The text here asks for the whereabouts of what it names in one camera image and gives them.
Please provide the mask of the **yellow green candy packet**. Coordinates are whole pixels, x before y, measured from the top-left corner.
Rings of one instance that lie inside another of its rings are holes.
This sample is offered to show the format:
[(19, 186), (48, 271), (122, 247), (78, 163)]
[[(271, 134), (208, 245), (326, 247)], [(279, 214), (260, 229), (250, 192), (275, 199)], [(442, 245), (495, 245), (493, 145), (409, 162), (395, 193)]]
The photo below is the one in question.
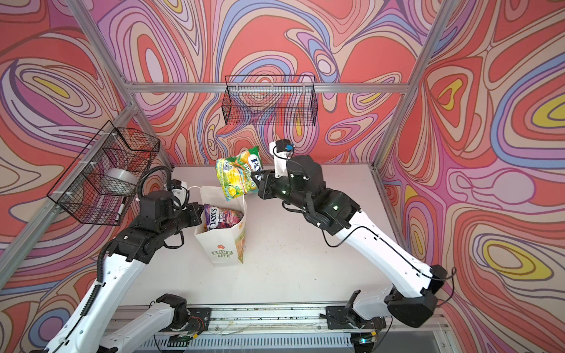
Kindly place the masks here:
[(215, 167), (226, 200), (230, 201), (257, 191), (252, 173), (263, 169), (257, 146), (246, 149), (235, 157), (218, 159)]

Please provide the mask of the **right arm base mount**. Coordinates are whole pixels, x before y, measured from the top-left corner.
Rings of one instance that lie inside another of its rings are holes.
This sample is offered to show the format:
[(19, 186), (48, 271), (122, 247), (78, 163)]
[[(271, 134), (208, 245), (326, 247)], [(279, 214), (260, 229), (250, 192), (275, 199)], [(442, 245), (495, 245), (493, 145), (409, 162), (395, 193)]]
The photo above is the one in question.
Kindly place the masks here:
[(325, 308), (325, 312), (320, 315), (325, 319), (328, 329), (371, 329), (376, 332), (387, 328), (384, 317), (374, 317), (373, 319), (363, 319), (352, 309), (344, 305), (331, 305)]

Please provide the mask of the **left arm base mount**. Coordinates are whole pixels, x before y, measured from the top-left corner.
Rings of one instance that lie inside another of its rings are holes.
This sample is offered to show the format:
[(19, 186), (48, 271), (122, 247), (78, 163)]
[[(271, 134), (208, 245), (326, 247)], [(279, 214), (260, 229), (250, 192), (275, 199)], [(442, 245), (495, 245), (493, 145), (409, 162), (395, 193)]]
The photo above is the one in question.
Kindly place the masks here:
[(208, 331), (212, 309), (210, 307), (187, 307), (186, 314), (174, 314), (173, 322), (158, 333), (187, 332), (202, 334)]

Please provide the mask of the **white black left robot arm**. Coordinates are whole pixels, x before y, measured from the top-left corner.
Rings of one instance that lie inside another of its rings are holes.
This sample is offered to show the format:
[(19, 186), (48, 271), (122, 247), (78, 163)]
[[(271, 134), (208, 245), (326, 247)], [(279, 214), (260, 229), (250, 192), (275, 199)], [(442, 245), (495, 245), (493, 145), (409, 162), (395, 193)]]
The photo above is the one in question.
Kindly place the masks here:
[(173, 179), (171, 169), (165, 166), (154, 167), (140, 177), (137, 197), (140, 213), (102, 247), (94, 284), (44, 352), (134, 352), (162, 329), (187, 330), (191, 320), (187, 301), (163, 294), (121, 329), (110, 335), (105, 332), (130, 286), (155, 253), (170, 249), (167, 239), (182, 236), (184, 229), (202, 223), (203, 205), (190, 202), (189, 189)]

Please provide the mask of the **purple Fox's candy packet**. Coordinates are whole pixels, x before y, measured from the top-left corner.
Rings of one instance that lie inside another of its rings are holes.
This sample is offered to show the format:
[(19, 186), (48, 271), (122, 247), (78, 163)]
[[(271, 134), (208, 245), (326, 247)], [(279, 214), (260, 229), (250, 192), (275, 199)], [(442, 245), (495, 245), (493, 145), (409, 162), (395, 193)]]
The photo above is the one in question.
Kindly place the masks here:
[(206, 230), (229, 229), (237, 225), (244, 217), (244, 214), (240, 211), (210, 204), (205, 204), (204, 212)]

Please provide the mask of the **white paper gift bag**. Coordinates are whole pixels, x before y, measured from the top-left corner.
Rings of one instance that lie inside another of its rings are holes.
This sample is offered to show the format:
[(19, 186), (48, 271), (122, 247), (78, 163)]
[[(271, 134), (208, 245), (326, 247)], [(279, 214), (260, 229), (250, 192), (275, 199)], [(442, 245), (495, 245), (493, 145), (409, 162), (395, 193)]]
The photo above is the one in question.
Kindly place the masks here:
[(240, 211), (243, 219), (229, 229), (206, 230), (205, 212), (202, 224), (194, 230), (197, 241), (202, 246), (211, 263), (216, 267), (239, 266), (244, 263), (247, 203), (244, 197), (226, 200), (222, 189), (215, 186), (197, 187), (202, 203), (216, 207)]

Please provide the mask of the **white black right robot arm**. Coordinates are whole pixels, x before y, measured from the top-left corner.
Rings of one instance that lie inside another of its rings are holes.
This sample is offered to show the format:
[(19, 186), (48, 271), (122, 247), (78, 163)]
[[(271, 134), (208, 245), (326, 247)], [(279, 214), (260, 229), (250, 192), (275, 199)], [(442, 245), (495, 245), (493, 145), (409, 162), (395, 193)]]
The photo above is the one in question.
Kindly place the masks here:
[(381, 316), (383, 310), (413, 328), (433, 316), (438, 307), (436, 294), (450, 278), (447, 270), (410, 255), (351, 197), (328, 188), (319, 163), (309, 156), (276, 157), (274, 169), (253, 171), (251, 178), (261, 199), (280, 199), (286, 210), (302, 214), (323, 236), (336, 237), (338, 247), (354, 248), (391, 281), (377, 292), (354, 292), (347, 305), (350, 325)]

